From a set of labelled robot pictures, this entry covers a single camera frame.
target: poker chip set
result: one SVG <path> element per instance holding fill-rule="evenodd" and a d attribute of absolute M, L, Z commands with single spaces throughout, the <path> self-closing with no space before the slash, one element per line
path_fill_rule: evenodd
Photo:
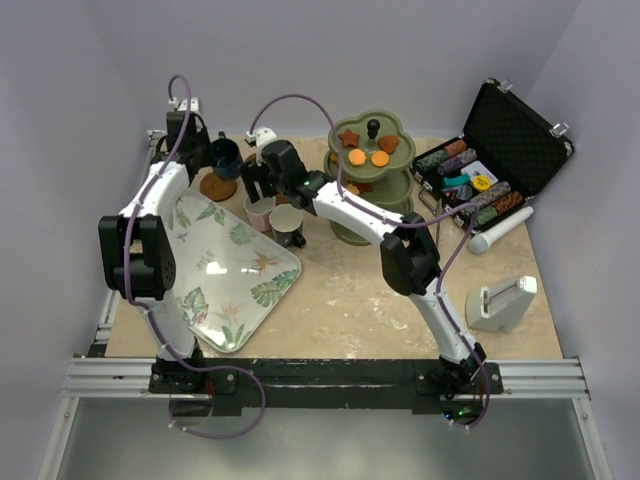
<path fill-rule="evenodd" d="M 574 152 L 564 133 L 510 92 L 511 84 L 484 82 L 463 134 L 415 158 L 414 178 L 448 209 L 478 206 L 476 231 L 485 231 L 526 206 Z M 475 209 L 456 216 L 461 226 Z"/>

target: white wall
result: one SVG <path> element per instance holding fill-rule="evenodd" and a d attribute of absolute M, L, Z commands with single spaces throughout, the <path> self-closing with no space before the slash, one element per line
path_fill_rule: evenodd
<path fill-rule="evenodd" d="M 634 0 L 583 0 L 528 97 L 578 142 L 530 232 L 563 351 L 583 361 L 618 479 L 640 472 L 639 18 Z"/>
<path fill-rule="evenodd" d="M 165 79 L 187 75 L 211 129 L 244 131 L 297 91 L 336 118 L 371 108 L 410 131 L 462 128 L 479 85 L 533 85 L 579 0 L 82 0 L 147 126 L 162 126 Z M 270 111 L 281 131 L 326 134 L 300 101 Z"/>
<path fill-rule="evenodd" d="M 77 0 L 0 16 L 0 465 L 35 478 L 106 292 L 97 223 L 133 193 L 145 132 Z"/>

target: green tiered stand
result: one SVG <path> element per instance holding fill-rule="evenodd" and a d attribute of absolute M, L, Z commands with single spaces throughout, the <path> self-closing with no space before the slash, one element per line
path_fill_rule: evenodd
<path fill-rule="evenodd" d="M 370 139 L 367 134 L 367 123 L 370 120 L 378 120 L 380 129 L 375 138 Z M 329 151 L 324 157 L 324 171 L 336 178 L 338 174 L 338 164 L 329 160 L 330 154 L 337 153 L 337 147 L 343 149 L 344 155 L 344 175 L 352 182 L 369 183 L 373 191 L 360 192 L 360 197 L 380 208 L 396 213 L 408 213 L 413 210 L 411 192 L 413 190 L 413 177 L 409 172 L 409 165 L 416 155 L 416 146 L 409 135 L 402 129 L 400 120 L 392 113 L 384 110 L 371 110 L 359 117 L 346 118 L 336 124 L 338 133 L 350 129 L 360 135 L 358 148 L 364 150 L 367 155 L 367 162 L 361 167 L 354 167 L 349 163 L 349 152 L 353 148 L 343 148 L 342 143 L 335 145 L 333 136 L 329 132 Z M 398 146 L 390 155 L 389 164 L 386 167 L 376 167 L 371 163 L 371 155 L 380 150 L 378 139 L 387 135 L 398 136 Z M 350 245 L 369 245 L 364 238 L 356 235 L 351 230 L 331 222 L 333 233 L 345 243 Z"/>

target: orange round cookie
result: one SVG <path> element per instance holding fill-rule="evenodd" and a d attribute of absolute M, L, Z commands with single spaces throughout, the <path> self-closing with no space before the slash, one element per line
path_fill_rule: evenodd
<path fill-rule="evenodd" d="M 386 167 L 389 165 L 389 154 L 387 152 L 383 152 L 382 150 L 378 150 L 371 156 L 371 163 L 373 163 L 376 167 Z"/>
<path fill-rule="evenodd" d="M 354 167 L 361 167 L 367 161 L 367 156 L 359 148 L 354 148 L 349 152 L 349 163 Z"/>

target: pink cup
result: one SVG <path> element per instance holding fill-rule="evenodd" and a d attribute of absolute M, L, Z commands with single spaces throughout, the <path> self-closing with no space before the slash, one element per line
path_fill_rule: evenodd
<path fill-rule="evenodd" d="M 261 198 L 256 203 L 251 203 L 249 197 L 244 199 L 244 211 L 247 212 L 249 225 L 259 232 L 271 231 L 269 215 L 276 206 L 275 197 Z"/>

